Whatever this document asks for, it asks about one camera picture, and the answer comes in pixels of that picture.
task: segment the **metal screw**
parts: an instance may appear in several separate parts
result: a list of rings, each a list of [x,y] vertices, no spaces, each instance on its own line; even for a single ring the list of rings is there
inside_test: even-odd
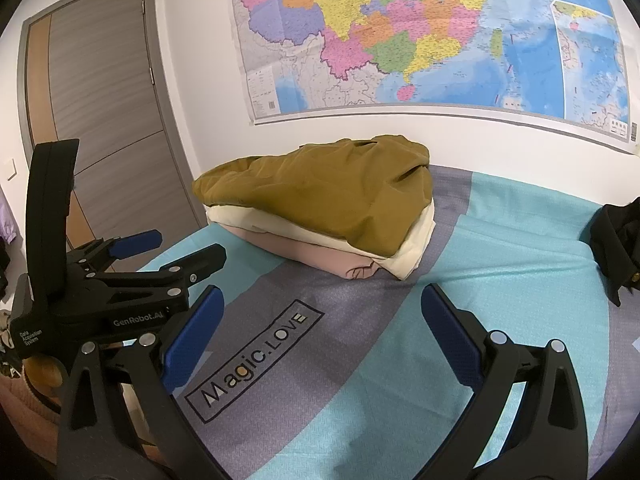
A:
[[[559,339],[554,339],[551,342],[551,348],[554,351],[556,351],[556,352],[558,352],[560,354],[560,353],[564,352],[565,346],[564,346],[564,343],[562,341],[560,341]]]
[[[84,355],[88,355],[95,350],[95,343],[93,341],[87,341],[80,349]]]
[[[146,334],[143,334],[140,336],[140,339],[138,339],[138,342],[142,346],[151,346],[153,343],[156,342],[156,336],[151,332],[147,332]]]
[[[504,345],[507,342],[507,335],[499,330],[491,332],[489,338],[497,345]]]

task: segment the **stack of folded clothes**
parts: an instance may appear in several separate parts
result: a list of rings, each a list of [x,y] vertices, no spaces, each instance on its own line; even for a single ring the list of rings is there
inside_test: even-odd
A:
[[[404,280],[434,229],[429,151],[403,136],[306,144],[193,183],[207,217],[271,253],[347,279]]]

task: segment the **purple hanging clothing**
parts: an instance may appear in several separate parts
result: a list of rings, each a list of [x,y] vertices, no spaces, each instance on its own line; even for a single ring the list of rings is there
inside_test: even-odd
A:
[[[18,227],[15,224],[14,215],[9,209],[2,188],[0,188],[0,236],[10,244],[18,235]]]

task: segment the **door frame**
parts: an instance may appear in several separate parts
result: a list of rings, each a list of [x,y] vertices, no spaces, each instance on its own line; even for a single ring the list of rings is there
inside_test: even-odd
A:
[[[33,155],[33,137],[31,135],[31,126],[27,111],[27,95],[25,85],[27,77],[26,58],[29,30],[33,23],[37,22],[48,14],[61,9],[62,7],[74,3],[75,1],[77,0],[60,0],[26,19],[22,24],[22,32],[20,34],[20,47],[18,50],[18,116],[20,119],[20,132],[22,134],[24,155],[27,158],[28,166],[31,165],[31,156]],[[178,133],[178,126],[175,123],[171,99],[169,98],[169,90],[167,88],[166,79],[164,77],[164,67],[162,66],[160,41],[158,38],[158,22],[156,19],[156,0],[143,1],[145,5],[143,21],[145,24],[146,51],[149,58],[150,68],[153,71],[153,86],[156,93],[156,101],[158,102],[158,108],[160,111],[162,126],[164,128],[164,134],[169,145],[169,150],[171,151],[172,157],[174,159],[175,167],[178,171],[178,176],[180,177],[180,182],[182,183],[184,192],[189,199],[189,204],[196,218],[196,222],[201,228],[206,227],[207,216],[204,206],[199,202],[199,200],[195,197],[193,191],[191,190],[193,174],[191,173],[191,168],[189,167],[187,157],[184,153],[182,140],[180,139],[180,134]]]

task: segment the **gray stripe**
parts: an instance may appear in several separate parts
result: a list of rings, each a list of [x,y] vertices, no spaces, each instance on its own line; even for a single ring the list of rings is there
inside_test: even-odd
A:
[[[417,279],[440,256],[468,209],[471,173],[431,167],[436,229],[418,269],[404,282],[385,270],[344,280],[286,261],[233,301],[211,352],[178,405],[201,440],[235,479],[247,478],[288,444],[331,400],[369,352]],[[324,312],[322,319],[241,397],[204,424],[185,395],[262,332],[294,300]]]
[[[616,450],[640,413],[640,292],[620,289],[620,307],[609,303],[609,375],[602,416],[589,452],[589,478]]]

